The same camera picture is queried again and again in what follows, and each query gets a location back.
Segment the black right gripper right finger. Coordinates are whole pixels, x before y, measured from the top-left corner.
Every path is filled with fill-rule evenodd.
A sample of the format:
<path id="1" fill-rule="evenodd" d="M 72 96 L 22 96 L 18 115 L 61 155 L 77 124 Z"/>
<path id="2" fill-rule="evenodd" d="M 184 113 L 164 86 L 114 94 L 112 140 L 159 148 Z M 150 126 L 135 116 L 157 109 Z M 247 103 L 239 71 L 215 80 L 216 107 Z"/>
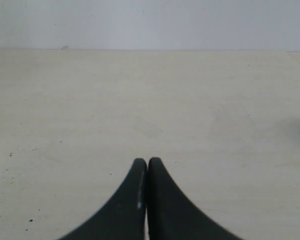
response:
<path id="1" fill-rule="evenodd" d="M 147 220 L 151 240 L 239 240 L 196 207 L 159 157 L 148 162 Z"/>

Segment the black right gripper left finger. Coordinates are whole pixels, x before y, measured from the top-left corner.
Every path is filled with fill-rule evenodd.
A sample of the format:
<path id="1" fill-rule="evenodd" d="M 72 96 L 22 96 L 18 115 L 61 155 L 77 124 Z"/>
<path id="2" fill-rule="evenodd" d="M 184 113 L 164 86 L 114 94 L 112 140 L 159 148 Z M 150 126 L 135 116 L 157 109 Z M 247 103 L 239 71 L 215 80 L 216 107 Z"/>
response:
<path id="1" fill-rule="evenodd" d="M 145 238 L 147 164 L 133 161 L 125 179 L 91 218 L 62 240 L 143 240 Z"/>

